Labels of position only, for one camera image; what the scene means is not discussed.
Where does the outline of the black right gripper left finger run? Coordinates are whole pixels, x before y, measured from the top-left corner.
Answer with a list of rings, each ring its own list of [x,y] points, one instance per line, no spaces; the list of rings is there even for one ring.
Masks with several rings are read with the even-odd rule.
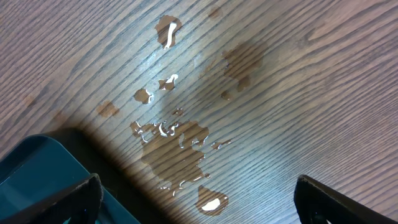
[[[94,224],[103,201],[98,174],[91,174],[22,211],[1,224],[90,223]]]

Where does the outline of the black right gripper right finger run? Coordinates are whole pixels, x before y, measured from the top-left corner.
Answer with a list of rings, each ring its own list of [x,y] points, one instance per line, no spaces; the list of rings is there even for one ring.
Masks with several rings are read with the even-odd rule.
[[[301,223],[390,223],[395,221],[371,210],[321,182],[300,175],[294,204]]]

